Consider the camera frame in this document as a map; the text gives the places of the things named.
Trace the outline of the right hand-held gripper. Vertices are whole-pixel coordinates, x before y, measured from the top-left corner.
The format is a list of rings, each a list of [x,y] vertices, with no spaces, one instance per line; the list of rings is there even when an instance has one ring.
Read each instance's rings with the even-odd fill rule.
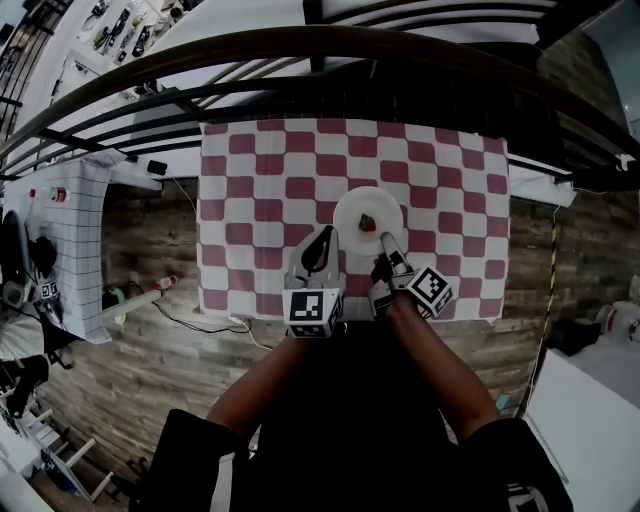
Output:
[[[384,253],[375,260],[368,292],[373,317],[378,318],[398,293],[407,292],[423,318],[437,318],[453,297],[451,285],[431,267],[412,266],[390,232],[381,234],[381,244]]]

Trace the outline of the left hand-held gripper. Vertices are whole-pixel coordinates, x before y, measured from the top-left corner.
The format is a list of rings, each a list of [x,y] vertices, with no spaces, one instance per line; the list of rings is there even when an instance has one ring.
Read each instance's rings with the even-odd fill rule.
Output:
[[[306,236],[292,251],[284,277],[287,334],[298,339],[331,337],[343,314],[345,283],[337,230],[325,226]]]

